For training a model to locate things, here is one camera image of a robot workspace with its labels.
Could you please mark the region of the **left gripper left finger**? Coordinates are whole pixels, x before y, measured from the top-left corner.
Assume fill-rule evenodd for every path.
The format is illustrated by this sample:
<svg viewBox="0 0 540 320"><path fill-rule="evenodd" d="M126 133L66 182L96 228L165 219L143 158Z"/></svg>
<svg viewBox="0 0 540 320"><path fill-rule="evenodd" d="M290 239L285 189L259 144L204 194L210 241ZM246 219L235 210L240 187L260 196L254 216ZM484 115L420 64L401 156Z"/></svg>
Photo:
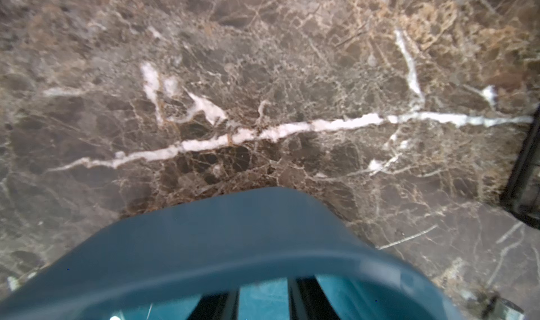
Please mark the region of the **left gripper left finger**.
<svg viewBox="0 0 540 320"><path fill-rule="evenodd" d="M202 297L188 320L237 320L239 290Z"/></svg>

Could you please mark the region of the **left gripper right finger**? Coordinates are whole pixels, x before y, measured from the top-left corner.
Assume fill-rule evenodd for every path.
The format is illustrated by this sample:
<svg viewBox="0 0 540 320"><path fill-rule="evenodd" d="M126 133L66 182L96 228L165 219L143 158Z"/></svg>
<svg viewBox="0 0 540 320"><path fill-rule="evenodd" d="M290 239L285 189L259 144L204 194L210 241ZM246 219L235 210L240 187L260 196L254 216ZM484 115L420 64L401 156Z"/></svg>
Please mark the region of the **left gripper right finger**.
<svg viewBox="0 0 540 320"><path fill-rule="evenodd" d="M314 276L288 279L291 320L340 320Z"/></svg>

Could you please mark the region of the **teal plastic storage box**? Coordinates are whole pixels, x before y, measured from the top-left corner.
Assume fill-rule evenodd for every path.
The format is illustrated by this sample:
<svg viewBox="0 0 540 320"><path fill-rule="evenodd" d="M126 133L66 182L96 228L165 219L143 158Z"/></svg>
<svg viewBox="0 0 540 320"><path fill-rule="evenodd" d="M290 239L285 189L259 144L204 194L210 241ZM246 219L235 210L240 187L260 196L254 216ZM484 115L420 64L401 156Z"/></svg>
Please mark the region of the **teal plastic storage box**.
<svg viewBox="0 0 540 320"><path fill-rule="evenodd" d="M1 303L3 319L187 319L239 290L238 319L276 318L246 288L314 276L340 319L460 319L406 262L348 230L322 202L271 187L168 207L97 232Z"/></svg>

